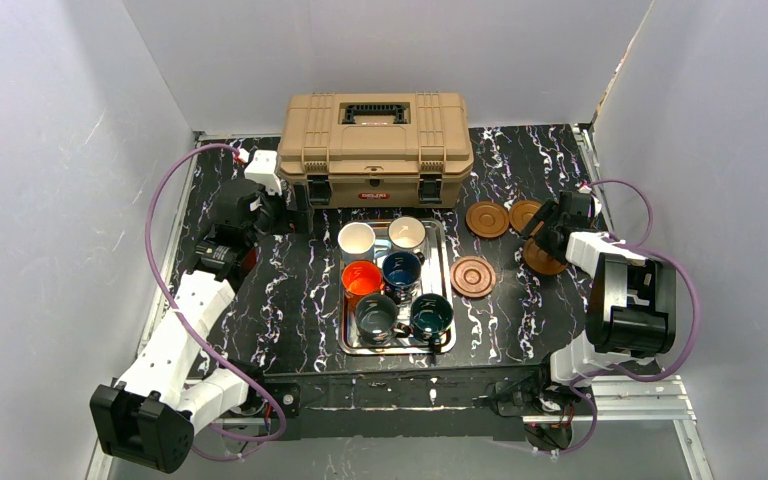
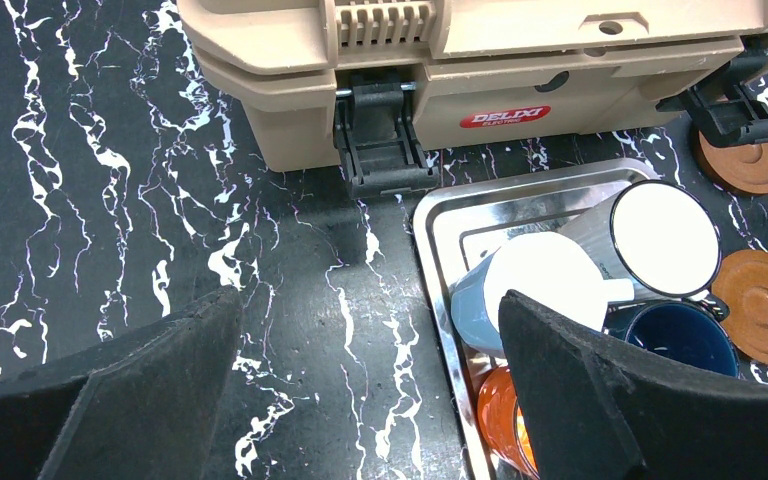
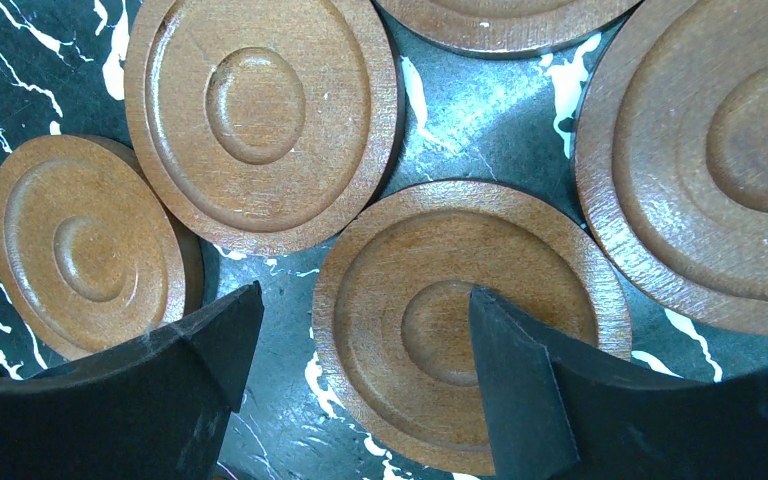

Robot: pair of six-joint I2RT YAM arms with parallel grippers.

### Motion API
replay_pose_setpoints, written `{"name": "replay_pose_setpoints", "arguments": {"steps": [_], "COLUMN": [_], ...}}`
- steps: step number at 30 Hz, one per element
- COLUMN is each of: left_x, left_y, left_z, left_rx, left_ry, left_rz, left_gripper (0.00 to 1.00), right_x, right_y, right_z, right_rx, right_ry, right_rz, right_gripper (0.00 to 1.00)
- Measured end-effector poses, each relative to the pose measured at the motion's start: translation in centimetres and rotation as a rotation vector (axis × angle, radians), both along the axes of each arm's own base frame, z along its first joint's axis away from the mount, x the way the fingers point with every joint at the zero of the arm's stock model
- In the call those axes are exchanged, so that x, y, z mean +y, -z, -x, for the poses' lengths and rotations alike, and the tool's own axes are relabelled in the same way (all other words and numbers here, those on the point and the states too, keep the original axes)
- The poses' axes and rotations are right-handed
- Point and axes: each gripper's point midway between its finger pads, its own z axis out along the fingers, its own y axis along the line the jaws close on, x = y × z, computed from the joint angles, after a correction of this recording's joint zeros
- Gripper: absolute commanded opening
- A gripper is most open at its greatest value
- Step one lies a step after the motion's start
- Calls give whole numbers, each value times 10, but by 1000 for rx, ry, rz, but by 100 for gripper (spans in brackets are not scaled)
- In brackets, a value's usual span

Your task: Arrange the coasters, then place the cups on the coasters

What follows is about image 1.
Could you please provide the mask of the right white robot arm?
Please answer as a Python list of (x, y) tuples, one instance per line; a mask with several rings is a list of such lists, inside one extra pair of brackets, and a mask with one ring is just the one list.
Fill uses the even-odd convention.
[(532, 271), (552, 276), (574, 266), (591, 278), (583, 333), (548, 360), (557, 384), (573, 385), (628, 361), (649, 361), (675, 342), (675, 269), (599, 229), (600, 211), (598, 200), (580, 191), (563, 191), (543, 203), (521, 201), (509, 211)]

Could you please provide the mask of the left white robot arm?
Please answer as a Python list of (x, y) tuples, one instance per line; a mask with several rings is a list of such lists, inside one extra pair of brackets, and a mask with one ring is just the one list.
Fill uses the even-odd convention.
[(295, 229), (299, 212), (286, 205), (274, 174), (225, 183), (215, 220), (189, 255), (169, 308), (135, 362), (110, 385), (100, 385), (89, 406), (101, 450), (164, 473), (185, 461), (194, 437), (224, 413), (244, 408), (254, 392), (267, 415), (284, 416), (262, 386), (262, 370), (220, 357), (212, 374), (187, 386), (206, 337), (235, 298), (257, 261), (259, 236)]

